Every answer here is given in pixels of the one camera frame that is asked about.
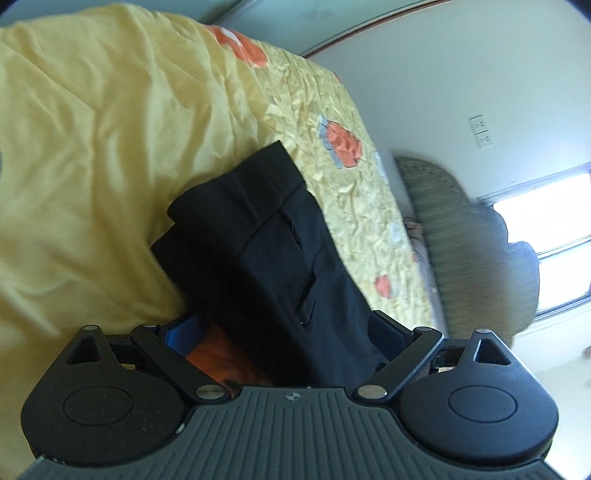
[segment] electrical outlet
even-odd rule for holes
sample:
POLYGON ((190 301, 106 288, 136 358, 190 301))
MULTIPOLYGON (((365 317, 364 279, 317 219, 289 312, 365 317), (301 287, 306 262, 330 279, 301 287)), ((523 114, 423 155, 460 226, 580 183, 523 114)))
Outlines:
POLYGON ((481 132, 476 134, 476 143, 478 148, 486 148, 494 144, 490 132, 481 132))
POLYGON ((474 134, 480 134, 482 132, 486 132, 488 130, 488 126, 484 120, 483 115, 478 115, 470 118, 470 126, 472 127, 472 131, 474 134))

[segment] bright window light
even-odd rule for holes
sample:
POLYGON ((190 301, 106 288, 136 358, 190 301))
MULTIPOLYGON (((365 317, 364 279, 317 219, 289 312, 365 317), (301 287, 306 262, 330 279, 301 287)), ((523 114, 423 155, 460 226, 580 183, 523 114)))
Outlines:
POLYGON ((509 243, 528 242, 542 253, 591 234, 591 177, 550 183, 493 208, 505 219, 509 243))
POLYGON ((591 175, 579 174, 501 200, 509 243, 525 241, 540 258, 538 312, 590 295, 591 175))
POLYGON ((538 310, 585 296, 591 284, 591 242, 540 261, 538 310))

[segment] bed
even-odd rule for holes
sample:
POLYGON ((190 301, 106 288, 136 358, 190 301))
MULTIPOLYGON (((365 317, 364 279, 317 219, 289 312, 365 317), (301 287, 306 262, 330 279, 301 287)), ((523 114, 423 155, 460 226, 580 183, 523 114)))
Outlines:
POLYGON ((0 29, 0 478, 20 408, 79 327, 167 323, 170 203, 280 140, 370 306, 431 308, 381 159, 336 75, 178 15, 112 5, 0 29))

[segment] black cloth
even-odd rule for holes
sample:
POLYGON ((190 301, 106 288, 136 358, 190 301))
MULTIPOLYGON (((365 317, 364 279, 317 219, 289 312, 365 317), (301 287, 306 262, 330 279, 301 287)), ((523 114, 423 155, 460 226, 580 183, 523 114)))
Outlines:
POLYGON ((281 143, 194 187, 152 251, 276 385, 355 388, 384 360, 370 308, 281 143))

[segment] blue object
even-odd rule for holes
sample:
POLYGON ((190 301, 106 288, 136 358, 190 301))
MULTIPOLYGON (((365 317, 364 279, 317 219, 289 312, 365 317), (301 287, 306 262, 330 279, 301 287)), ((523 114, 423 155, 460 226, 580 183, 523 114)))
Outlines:
POLYGON ((173 320, 160 329, 160 338, 179 355, 186 357, 203 340, 207 321, 197 314, 188 314, 173 320))

